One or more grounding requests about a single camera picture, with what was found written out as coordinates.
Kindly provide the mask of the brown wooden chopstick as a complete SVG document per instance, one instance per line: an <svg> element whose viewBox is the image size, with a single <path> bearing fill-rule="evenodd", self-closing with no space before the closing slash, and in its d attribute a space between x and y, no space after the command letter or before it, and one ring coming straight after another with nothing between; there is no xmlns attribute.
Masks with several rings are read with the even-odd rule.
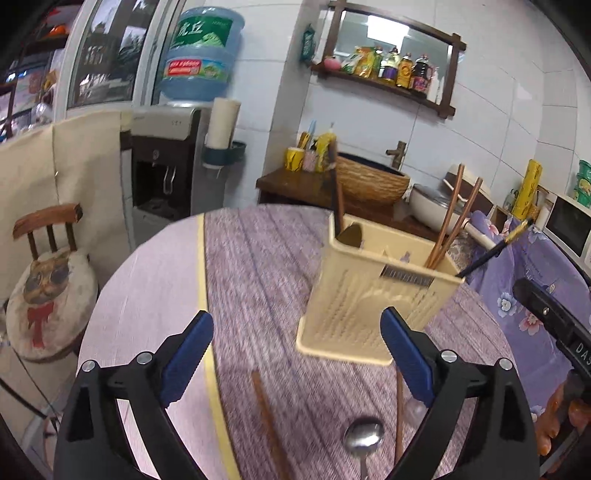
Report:
<svg viewBox="0 0 591 480"><path fill-rule="evenodd" d="M450 249L452 243L459 235L460 230L462 229L462 227L464 225L464 222L467 220L468 214L471 212L472 205L474 204L474 201L480 191L480 186L482 183L483 183L483 178L478 177L476 185L474 186L471 194L469 195L468 200L465 202L463 210L462 210L460 216L458 217L458 220L454 224L452 232L450 234L446 234L446 236L445 236L443 246L440 249L440 252L437 255L437 257L435 258L433 270L436 270L438 268L439 264L444 259L448 250Z"/></svg>
<svg viewBox="0 0 591 480"><path fill-rule="evenodd" d="M252 370L250 378L252 379L253 390L256 393L256 402L259 405L260 416L262 417L263 428L266 431L266 439L274 467L276 467L276 472L281 480L290 480L290 462L280 442L280 436L277 435L276 428L274 428L273 411L270 409L266 392L264 392L262 377L260 377L259 371Z"/></svg>
<svg viewBox="0 0 591 480"><path fill-rule="evenodd" d="M394 463L398 463L404 452L404 378L399 367L397 374L397 417L396 440L394 441Z"/></svg>
<svg viewBox="0 0 591 480"><path fill-rule="evenodd" d="M452 215L455 211L456 208L456 203L458 200L458 196L461 190L461 186L462 186L462 181L463 181L463 174L464 174L464 170L465 170L465 165L464 164L460 164L458 166L458 171L457 171L457 176L456 176L456 183L454 186L454 189L452 191L452 196L451 196L451 200L450 200L450 204L447 208L446 211L446 215L444 217L443 223L442 223L442 227L440 230L440 233L438 235L438 239L435 243L435 245L433 246L429 257L427 258L427 261L425 263L425 267L429 268L429 269L433 269L434 268L434 262L435 262L435 258L437 257L437 255L440 252L440 249L443 246L443 242L445 239L445 236L447 234L447 228L449 226L449 223L451 221Z"/></svg>

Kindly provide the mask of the metal spoon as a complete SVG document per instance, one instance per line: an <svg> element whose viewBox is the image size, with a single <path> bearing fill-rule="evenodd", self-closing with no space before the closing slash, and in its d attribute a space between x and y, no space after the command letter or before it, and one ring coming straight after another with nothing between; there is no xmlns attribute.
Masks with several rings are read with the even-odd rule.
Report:
<svg viewBox="0 0 591 480"><path fill-rule="evenodd" d="M342 445L349 455L359 460L361 480L369 479L368 458L379 449L384 436L384 424L377 417L356 418L346 428Z"/></svg>

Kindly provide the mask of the wooden handled spoon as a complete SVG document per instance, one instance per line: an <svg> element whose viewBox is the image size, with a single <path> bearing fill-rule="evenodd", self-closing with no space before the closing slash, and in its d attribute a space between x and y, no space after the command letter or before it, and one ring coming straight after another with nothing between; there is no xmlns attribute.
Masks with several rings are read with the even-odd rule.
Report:
<svg viewBox="0 0 591 480"><path fill-rule="evenodd" d="M361 248L363 244L362 226L358 222L349 224L348 227L339 232L337 237L335 237L335 240L339 241L342 245L352 248Z"/></svg>

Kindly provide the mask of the clear plastic spoon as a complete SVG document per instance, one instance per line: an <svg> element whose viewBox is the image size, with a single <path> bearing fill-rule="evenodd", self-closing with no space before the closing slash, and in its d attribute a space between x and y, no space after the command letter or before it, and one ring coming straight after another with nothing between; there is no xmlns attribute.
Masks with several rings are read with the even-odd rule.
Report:
<svg viewBox="0 0 591 480"><path fill-rule="evenodd" d="M428 408L415 398L410 398L404 406L404 419L414 429L418 429L423 422Z"/></svg>

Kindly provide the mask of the cream plastic utensil holder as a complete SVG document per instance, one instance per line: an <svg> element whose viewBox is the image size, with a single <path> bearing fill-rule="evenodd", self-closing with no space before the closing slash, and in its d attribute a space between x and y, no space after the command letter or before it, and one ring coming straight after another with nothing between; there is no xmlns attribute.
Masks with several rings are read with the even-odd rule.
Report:
<svg viewBox="0 0 591 480"><path fill-rule="evenodd" d="M361 228L361 245L337 239L329 221L318 278L297 328L297 351L331 360L387 366L393 357L380 330L393 306L422 331L464 281L446 256L425 267L434 243L366 219L345 215L345 227Z"/></svg>

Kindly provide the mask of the white microwave oven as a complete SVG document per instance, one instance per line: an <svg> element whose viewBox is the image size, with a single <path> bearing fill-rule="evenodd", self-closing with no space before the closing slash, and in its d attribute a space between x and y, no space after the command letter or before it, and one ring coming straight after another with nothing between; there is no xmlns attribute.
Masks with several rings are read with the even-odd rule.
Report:
<svg viewBox="0 0 591 480"><path fill-rule="evenodd" d="M570 197L550 193L542 231L587 276L590 275L590 209Z"/></svg>

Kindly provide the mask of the purple floral cloth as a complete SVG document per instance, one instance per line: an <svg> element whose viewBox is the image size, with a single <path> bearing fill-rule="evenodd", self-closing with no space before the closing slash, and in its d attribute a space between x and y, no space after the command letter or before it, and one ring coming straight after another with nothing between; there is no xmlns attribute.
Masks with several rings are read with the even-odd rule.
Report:
<svg viewBox="0 0 591 480"><path fill-rule="evenodd" d="M520 278L545 288L585 327L590 326L590 286L558 246L535 226L467 276L467 283L482 297L504 332L530 410L540 415L571 366L541 321L515 299L513 286Z"/></svg>

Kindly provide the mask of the wooden chair with cushion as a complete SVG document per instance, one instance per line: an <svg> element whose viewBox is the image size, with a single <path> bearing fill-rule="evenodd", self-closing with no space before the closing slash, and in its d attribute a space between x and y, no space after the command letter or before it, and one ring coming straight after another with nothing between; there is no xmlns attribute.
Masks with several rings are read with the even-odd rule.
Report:
<svg viewBox="0 0 591 480"><path fill-rule="evenodd" d="M12 238L25 237L32 260L7 303L10 345L22 359L49 363L79 352L99 295L86 251L74 225L83 217L78 203L51 206L14 223Z"/></svg>

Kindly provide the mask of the green instant noodle cups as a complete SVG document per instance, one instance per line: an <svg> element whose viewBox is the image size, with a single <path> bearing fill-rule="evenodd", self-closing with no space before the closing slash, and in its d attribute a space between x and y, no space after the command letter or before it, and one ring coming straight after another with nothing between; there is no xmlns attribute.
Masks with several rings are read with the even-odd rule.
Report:
<svg viewBox="0 0 591 480"><path fill-rule="evenodd" d="M585 207L591 206L591 164L583 159L579 161L573 199Z"/></svg>

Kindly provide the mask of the yellow roll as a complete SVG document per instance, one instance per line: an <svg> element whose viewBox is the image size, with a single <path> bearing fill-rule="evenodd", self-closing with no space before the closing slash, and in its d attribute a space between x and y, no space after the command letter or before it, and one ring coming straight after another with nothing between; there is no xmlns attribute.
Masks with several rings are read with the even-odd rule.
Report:
<svg viewBox="0 0 591 480"><path fill-rule="evenodd" d="M528 211L533 204L535 194L542 176L543 167L534 159L530 159L526 175L519 189L518 196L514 202L512 215L523 221L527 218Z"/></svg>

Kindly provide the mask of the cream frying pan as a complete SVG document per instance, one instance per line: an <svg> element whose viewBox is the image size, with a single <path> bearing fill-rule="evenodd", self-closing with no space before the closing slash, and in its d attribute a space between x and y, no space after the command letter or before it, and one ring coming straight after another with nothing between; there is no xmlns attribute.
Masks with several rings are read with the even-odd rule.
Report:
<svg viewBox="0 0 591 480"><path fill-rule="evenodd" d="M411 214L436 233L441 231L450 201L451 198L447 193L420 184L413 186L409 197ZM493 203L490 199L486 195L479 193L471 208L471 213L467 216L461 229L462 233L468 234L486 250L491 250L495 242L490 240L471 223L471 215L474 212L480 211L485 216L488 216L492 209Z"/></svg>

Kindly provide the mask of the white rice cooker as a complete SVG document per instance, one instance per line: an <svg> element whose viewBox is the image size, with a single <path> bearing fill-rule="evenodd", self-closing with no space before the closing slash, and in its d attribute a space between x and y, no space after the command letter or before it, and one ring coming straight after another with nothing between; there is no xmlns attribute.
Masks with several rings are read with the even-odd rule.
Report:
<svg viewBox="0 0 591 480"><path fill-rule="evenodd" d="M443 185L445 188L452 193L458 179L458 164L453 164L447 171L443 178ZM462 201L466 201L471 194L474 186L477 182L477 176L470 172L467 168L464 169L462 184L459 190L459 195ZM484 214L489 214L491 209L494 207L494 203L491 198L491 190L488 185L483 182L480 186L480 191L472 205L471 211L481 211Z"/></svg>

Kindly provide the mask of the water dispenser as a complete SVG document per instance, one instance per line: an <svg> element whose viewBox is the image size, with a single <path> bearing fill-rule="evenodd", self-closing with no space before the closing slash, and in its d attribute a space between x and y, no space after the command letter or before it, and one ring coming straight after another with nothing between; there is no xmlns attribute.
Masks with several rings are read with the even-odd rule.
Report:
<svg viewBox="0 0 591 480"><path fill-rule="evenodd" d="M209 104L132 110L120 167L132 249L171 223L223 205L226 173L202 162L210 118Z"/></svg>

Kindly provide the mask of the woven basket basin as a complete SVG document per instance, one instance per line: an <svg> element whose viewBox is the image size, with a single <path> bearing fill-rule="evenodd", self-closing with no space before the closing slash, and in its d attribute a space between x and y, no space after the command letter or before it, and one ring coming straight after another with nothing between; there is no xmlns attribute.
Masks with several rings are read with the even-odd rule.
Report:
<svg viewBox="0 0 591 480"><path fill-rule="evenodd" d="M339 153L335 169L346 196L371 204L393 206L410 185L401 171L349 153Z"/></svg>

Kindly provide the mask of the bronze faucet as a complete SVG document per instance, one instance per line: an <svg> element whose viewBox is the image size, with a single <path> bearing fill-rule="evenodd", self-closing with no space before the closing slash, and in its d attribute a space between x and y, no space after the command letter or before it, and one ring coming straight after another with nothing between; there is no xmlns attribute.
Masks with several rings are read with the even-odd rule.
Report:
<svg viewBox="0 0 591 480"><path fill-rule="evenodd" d="M407 150L407 143L399 141L396 149L389 149L386 151L386 155L391 158L391 167L396 170L400 170L404 164L405 155Z"/></svg>

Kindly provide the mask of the yellow soap bottle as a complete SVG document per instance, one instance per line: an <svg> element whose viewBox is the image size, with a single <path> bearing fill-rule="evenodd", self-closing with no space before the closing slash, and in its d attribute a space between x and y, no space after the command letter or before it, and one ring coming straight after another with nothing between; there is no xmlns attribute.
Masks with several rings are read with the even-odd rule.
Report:
<svg viewBox="0 0 591 480"><path fill-rule="evenodd" d="M328 131L318 136L317 141L315 141L315 154L317 154L315 172L322 173L329 169L329 164L331 164L329 150L331 150L332 143L335 142L336 138L334 124L331 124Z"/></svg>

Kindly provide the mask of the yellow cup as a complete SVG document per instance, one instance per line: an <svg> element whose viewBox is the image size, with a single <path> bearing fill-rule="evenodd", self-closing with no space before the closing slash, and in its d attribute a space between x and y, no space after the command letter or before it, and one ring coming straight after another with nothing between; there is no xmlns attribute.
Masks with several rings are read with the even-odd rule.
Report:
<svg viewBox="0 0 591 480"><path fill-rule="evenodd" d="M304 149L297 147L288 147L286 150L286 154L284 154L284 168L286 168L287 171L290 172L301 171L301 169L303 169L304 166L304 156Z"/></svg>

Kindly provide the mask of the blue water jug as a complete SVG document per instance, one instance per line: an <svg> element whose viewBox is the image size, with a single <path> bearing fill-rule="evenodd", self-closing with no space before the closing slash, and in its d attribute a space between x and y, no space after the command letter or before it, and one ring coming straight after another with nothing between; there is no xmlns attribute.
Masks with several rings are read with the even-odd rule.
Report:
<svg viewBox="0 0 591 480"><path fill-rule="evenodd" d="M183 12L163 62L160 93L170 101L211 102L225 95L245 19L228 8Z"/></svg>

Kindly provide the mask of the window with white frame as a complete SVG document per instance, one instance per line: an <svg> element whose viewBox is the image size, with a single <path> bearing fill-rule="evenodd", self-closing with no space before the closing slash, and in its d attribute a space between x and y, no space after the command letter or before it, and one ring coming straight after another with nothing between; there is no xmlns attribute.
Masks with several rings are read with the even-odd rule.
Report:
<svg viewBox="0 0 591 480"><path fill-rule="evenodd" d="M158 70L181 1L84 1L64 50L56 122L155 102Z"/></svg>

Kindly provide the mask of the wooden framed wall shelf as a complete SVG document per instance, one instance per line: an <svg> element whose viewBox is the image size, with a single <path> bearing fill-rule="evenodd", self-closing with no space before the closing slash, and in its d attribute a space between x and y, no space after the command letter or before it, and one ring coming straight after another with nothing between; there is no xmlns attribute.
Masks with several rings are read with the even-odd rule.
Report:
<svg viewBox="0 0 591 480"><path fill-rule="evenodd" d="M329 2L329 12L325 48L311 66L315 75L391 92L442 119L455 116L452 97L460 57L467 49L459 34L349 1Z"/></svg>

